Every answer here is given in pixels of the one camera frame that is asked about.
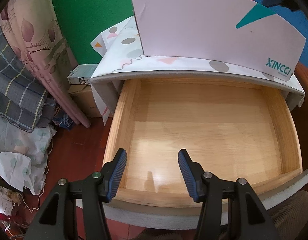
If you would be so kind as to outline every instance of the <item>open drawer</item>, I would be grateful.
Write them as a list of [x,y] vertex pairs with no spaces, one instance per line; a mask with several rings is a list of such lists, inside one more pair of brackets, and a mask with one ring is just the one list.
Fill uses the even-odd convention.
[[127,165],[115,199],[159,207],[196,207],[177,154],[220,179],[244,177],[257,194],[302,172],[295,126],[278,89],[219,79],[126,80],[104,163],[119,148]]

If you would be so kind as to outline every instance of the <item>pink triangle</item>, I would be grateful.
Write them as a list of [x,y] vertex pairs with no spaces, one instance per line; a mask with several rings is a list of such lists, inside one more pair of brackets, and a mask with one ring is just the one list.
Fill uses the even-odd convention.
[[170,65],[170,64],[172,64],[176,59],[177,59],[177,57],[167,57],[167,58],[158,59],[158,61],[161,61],[161,62],[164,62],[164,63]]
[[110,33],[110,34],[107,36],[107,38],[109,39],[109,38],[113,38],[113,37],[116,37],[116,36],[117,36],[116,33]]

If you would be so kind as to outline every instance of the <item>pink curtain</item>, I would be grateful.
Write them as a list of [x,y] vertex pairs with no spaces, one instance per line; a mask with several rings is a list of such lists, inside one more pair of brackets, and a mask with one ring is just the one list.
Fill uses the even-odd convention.
[[17,57],[76,123],[88,118],[67,93],[77,61],[62,36],[51,0],[10,0],[0,15],[3,33]]

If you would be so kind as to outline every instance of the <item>cardboard box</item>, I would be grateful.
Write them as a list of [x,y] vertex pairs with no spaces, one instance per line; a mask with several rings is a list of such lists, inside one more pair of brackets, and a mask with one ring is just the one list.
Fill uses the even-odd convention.
[[82,64],[78,65],[67,77],[70,85],[89,85],[91,76],[93,75],[98,64]]
[[90,85],[72,85],[68,93],[87,117],[102,117],[94,101]]
[[305,37],[252,0],[132,0],[145,56],[190,57],[288,81]]

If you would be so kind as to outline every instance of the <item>small box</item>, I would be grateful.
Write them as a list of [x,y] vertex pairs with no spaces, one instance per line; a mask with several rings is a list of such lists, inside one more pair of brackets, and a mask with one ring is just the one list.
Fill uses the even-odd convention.
[[102,117],[94,101],[91,86],[72,85],[68,89],[68,93],[87,117]]
[[70,85],[90,85],[90,79],[98,64],[78,65],[67,77]]

